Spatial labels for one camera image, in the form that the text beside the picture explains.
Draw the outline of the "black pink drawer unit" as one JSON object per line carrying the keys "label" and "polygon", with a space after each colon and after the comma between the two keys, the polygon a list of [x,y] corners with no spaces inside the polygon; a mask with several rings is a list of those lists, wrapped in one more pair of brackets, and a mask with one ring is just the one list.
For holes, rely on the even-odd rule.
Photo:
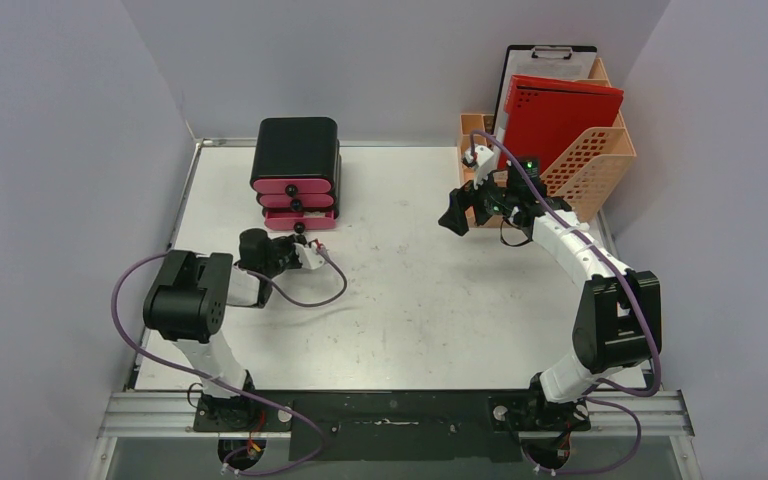
{"label": "black pink drawer unit", "polygon": [[249,184],[267,228],[299,234],[335,229],[341,172],[338,125],[332,118],[261,121]]}

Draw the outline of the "thick red binder folder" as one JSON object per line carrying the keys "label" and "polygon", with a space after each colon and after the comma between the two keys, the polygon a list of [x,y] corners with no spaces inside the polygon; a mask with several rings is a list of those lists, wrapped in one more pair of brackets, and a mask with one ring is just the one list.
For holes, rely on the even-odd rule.
{"label": "thick red binder folder", "polygon": [[544,173],[585,130],[612,126],[623,99],[614,87],[513,75],[497,135],[514,156],[535,159]]}

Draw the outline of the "black clipboard with paper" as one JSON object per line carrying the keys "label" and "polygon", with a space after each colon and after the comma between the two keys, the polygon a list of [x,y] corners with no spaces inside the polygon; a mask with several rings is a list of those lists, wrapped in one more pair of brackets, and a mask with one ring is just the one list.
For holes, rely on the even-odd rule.
{"label": "black clipboard with paper", "polygon": [[597,58],[592,45],[509,45],[504,56],[492,133],[498,134],[511,77],[526,75],[560,80],[586,79]]}

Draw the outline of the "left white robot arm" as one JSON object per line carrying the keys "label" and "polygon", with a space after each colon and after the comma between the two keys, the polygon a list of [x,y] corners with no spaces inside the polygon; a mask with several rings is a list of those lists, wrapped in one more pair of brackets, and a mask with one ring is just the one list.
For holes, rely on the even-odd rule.
{"label": "left white robot arm", "polygon": [[249,371],[221,332],[226,309],[262,308],[273,292],[272,279],[287,270],[317,269],[325,260],[301,234],[271,238],[260,228],[240,233],[238,253],[235,259],[228,253],[169,251],[145,299],[143,320],[185,355],[191,369],[207,375],[199,403],[205,415],[242,431],[258,423],[262,408],[253,397],[215,384],[254,391]]}

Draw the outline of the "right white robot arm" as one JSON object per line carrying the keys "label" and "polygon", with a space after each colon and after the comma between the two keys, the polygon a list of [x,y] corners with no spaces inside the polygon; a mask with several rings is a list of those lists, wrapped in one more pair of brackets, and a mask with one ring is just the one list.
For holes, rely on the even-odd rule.
{"label": "right white robot arm", "polygon": [[660,282],[608,252],[563,198],[548,195],[533,162],[507,165],[503,186],[495,181],[497,162],[489,150],[467,154],[462,163],[472,177],[450,192],[439,225],[463,236],[499,218],[551,254],[580,290],[571,350],[537,373],[524,406],[508,405],[504,417],[523,430],[581,428],[588,393],[624,369],[659,360]]}

